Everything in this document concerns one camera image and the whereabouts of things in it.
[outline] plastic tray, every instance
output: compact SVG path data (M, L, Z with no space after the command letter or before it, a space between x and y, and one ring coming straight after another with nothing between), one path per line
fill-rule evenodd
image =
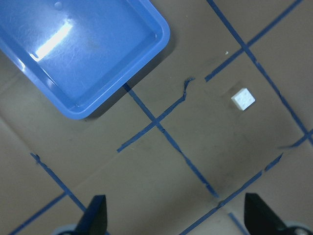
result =
M73 119L91 114L169 37L148 0L0 2L0 49Z

